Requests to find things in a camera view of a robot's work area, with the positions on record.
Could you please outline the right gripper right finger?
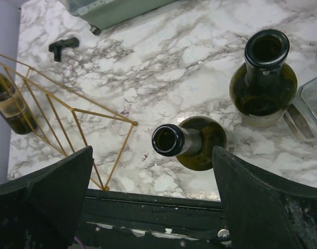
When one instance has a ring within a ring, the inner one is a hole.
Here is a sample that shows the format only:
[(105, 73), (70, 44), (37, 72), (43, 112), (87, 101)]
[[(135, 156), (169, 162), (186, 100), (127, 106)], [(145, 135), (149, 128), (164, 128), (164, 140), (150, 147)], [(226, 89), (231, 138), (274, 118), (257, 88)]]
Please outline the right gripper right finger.
[(218, 146), (212, 156), (233, 248), (317, 248), (317, 188)]

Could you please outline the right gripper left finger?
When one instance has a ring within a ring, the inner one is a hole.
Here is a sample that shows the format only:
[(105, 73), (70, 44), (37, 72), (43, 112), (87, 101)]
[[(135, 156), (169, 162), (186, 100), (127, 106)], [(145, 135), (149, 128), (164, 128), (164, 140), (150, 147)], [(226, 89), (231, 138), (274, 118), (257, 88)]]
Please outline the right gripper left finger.
[(68, 248), (93, 166), (93, 149), (0, 185), (0, 248)]

